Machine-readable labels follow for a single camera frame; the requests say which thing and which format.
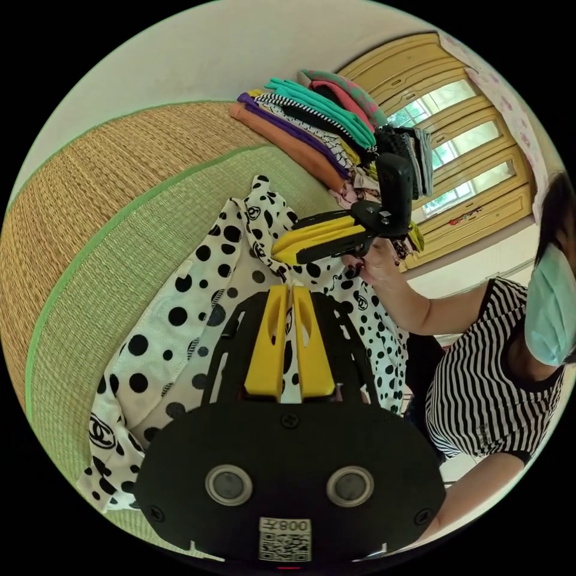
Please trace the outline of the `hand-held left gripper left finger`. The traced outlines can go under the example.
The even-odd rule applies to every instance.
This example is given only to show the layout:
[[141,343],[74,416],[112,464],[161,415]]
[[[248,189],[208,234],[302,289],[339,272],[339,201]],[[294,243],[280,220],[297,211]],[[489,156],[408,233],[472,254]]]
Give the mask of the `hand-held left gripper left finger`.
[[283,385],[287,286],[272,286],[264,296],[245,390],[251,397],[278,403]]

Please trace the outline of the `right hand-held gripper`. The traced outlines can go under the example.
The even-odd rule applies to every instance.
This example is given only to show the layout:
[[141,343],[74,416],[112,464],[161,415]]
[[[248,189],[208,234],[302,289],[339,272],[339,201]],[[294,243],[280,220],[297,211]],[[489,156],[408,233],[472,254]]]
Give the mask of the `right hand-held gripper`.
[[411,212],[385,210],[371,201],[358,201],[350,209],[302,218],[278,239],[272,256],[286,264],[314,263],[327,257],[364,256],[375,238],[404,239]]

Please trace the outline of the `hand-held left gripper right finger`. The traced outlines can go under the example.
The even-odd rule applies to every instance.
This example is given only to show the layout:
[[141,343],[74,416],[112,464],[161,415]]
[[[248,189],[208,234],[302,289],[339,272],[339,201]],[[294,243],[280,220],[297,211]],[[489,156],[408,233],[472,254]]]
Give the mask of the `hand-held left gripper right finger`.
[[301,398],[329,398],[333,396],[336,384],[326,355],[312,294],[307,288],[296,286],[292,291],[292,300]]

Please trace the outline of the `person's right hand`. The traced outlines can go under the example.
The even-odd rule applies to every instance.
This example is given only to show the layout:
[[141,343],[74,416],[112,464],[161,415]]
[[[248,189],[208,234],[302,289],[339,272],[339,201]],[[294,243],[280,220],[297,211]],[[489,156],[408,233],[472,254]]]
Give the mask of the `person's right hand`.
[[430,300],[414,291],[395,263],[391,243],[376,238],[364,256],[344,255],[343,263],[369,284],[400,328],[417,332],[430,312]]

